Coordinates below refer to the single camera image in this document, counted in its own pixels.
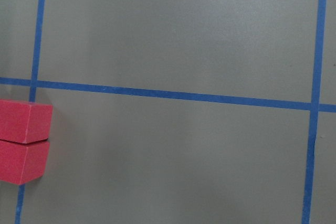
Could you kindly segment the red cube placed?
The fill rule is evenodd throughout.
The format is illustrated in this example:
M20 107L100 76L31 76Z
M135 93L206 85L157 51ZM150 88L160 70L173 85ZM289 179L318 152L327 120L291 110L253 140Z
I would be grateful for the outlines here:
M1 140L1 181L23 185L42 177L50 143L20 144Z
M1 99L1 139L28 144L49 138L53 106Z

